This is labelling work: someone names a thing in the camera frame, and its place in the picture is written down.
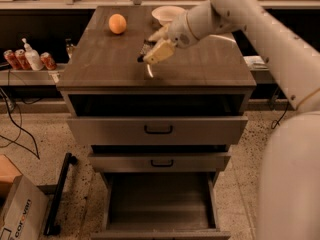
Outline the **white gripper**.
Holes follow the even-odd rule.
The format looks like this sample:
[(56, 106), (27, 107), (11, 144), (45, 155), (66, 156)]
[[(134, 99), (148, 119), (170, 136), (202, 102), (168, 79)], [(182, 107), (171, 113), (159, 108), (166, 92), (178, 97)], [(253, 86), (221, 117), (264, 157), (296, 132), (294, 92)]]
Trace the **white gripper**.
[(162, 26), (148, 40), (156, 42), (156, 45), (152, 52), (153, 63), (147, 64), (157, 64), (168, 59), (174, 54), (175, 46), (177, 48), (188, 48), (199, 42), (189, 26), (187, 11), (175, 17), (170, 24)]

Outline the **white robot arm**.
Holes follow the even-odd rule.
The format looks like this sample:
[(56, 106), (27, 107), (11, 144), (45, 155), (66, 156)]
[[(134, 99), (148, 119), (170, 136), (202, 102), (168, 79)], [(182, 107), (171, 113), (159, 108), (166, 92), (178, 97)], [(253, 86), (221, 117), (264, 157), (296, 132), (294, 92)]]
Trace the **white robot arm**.
[(257, 240), (320, 240), (320, 54), (257, 0), (209, 0), (148, 38), (148, 64), (210, 34), (240, 30), (297, 115), (271, 135), (259, 182)]

